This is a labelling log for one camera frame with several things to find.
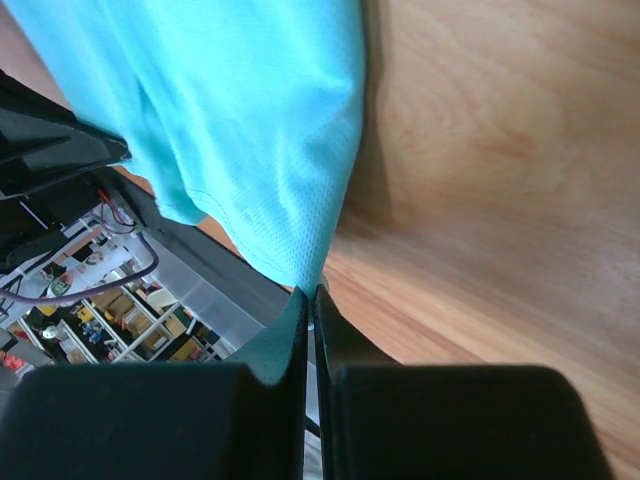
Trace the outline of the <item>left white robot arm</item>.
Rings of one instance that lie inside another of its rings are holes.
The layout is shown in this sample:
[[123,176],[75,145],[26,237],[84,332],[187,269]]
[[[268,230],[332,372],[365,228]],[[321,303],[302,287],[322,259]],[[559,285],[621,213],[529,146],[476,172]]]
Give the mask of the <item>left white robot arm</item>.
[[123,139],[2,73],[1,272],[61,248],[63,227],[98,202],[88,172],[130,157]]

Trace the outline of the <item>teal t shirt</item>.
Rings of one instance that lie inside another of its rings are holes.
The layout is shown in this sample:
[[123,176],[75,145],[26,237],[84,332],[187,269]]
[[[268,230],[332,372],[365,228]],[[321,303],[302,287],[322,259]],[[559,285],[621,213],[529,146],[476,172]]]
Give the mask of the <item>teal t shirt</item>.
[[312,293],[363,123],[356,1],[10,1],[82,120],[123,138],[160,213],[214,218]]

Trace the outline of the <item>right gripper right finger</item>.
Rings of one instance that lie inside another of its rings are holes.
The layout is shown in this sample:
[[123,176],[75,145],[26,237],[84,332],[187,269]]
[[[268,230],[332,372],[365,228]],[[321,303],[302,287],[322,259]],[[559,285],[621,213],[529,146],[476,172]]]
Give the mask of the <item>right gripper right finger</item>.
[[580,395],[540,365],[406,366],[312,303],[328,479],[610,479]]

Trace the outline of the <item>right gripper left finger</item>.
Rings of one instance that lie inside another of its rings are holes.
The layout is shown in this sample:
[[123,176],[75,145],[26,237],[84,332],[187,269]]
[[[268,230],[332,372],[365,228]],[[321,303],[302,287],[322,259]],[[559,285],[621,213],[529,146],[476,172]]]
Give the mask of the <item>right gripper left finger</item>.
[[298,479],[307,298],[222,361],[36,369],[1,420],[5,479]]

